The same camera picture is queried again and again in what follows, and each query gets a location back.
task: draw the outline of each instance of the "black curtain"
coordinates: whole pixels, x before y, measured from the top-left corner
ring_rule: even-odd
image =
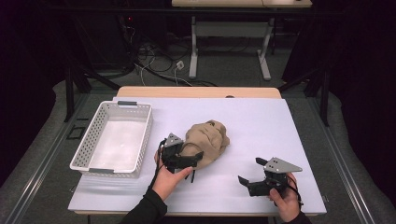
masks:
[[[1,4],[1,185],[49,117],[55,103],[52,87],[64,79],[44,24],[34,1]]]
[[[331,72],[330,91],[342,103],[350,145],[376,185],[396,204],[392,178],[396,170],[396,6],[389,0],[316,0],[313,10],[345,11],[346,16],[342,21],[308,21],[283,79],[293,81],[331,58],[326,65]]]

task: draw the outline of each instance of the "sleeve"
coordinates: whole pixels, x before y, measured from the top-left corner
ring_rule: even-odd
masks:
[[[303,212],[300,212],[300,214],[294,220],[290,222],[285,222],[285,224],[312,224],[312,223]]]
[[[167,206],[158,194],[149,189],[140,203],[132,209],[120,224],[149,224],[154,223],[166,214]]]

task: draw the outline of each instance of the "basket handle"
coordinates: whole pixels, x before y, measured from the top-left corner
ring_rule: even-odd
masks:
[[[99,169],[99,168],[90,168],[90,173],[99,173],[99,174],[114,174],[114,170],[110,169]]]
[[[137,105],[136,101],[118,101],[117,105]]]

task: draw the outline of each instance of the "white plastic basket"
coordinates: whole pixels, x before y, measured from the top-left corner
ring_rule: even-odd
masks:
[[[151,123],[151,105],[103,101],[70,168],[84,175],[138,178]]]

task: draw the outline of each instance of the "hand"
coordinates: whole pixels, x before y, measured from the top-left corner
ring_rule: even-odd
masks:
[[[287,175],[294,180],[294,182],[290,180],[289,185],[296,189],[296,178],[291,173],[287,173]],[[294,220],[300,213],[297,194],[290,188],[286,188],[283,199],[276,189],[271,189],[270,200],[276,203],[276,206],[279,209],[280,218],[285,222]]]
[[[176,174],[172,174],[163,166],[163,160],[158,158],[157,153],[155,153],[154,160],[159,160],[159,167],[161,168],[158,171],[157,179],[155,180],[152,189],[163,201],[165,201],[165,199],[174,191],[178,182],[192,172],[192,167],[187,167]]]

